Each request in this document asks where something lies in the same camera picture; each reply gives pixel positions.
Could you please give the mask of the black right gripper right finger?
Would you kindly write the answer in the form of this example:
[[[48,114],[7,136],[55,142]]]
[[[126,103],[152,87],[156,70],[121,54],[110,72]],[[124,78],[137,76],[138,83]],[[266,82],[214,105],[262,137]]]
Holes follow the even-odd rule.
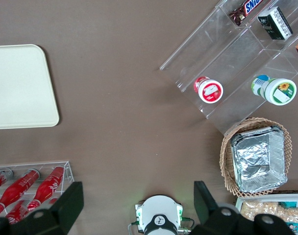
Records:
[[[194,207],[200,221],[192,235],[293,235],[279,217],[258,214],[248,220],[229,207],[219,207],[204,181],[194,182]]]

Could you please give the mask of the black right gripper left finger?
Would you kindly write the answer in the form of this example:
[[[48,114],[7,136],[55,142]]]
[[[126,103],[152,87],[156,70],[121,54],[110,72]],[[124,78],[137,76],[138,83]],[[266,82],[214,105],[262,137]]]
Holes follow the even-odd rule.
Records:
[[[66,235],[83,207],[83,183],[73,182],[48,209],[35,210],[12,225],[0,217],[0,235]]]

